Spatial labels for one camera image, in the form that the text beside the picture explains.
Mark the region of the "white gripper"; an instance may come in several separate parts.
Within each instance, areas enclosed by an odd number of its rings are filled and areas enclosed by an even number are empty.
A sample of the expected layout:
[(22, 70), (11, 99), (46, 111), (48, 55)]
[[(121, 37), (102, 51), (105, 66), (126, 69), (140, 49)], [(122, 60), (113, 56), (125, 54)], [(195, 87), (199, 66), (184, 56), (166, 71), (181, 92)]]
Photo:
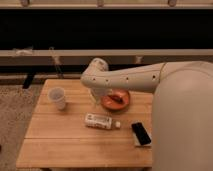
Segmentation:
[(101, 98), (108, 93), (108, 90), (103, 88), (91, 88), (90, 93), (92, 97), (94, 98), (95, 103), (99, 104), (101, 101)]

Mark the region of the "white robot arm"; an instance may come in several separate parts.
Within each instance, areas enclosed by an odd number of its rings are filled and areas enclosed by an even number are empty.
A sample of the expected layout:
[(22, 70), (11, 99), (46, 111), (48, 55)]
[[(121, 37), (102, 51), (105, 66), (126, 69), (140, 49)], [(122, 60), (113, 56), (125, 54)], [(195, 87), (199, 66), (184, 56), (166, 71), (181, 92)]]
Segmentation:
[(152, 102), (152, 171), (213, 171), (213, 63), (164, 62), (110, 71), (95, 58), (90, 88), (147, 92)]

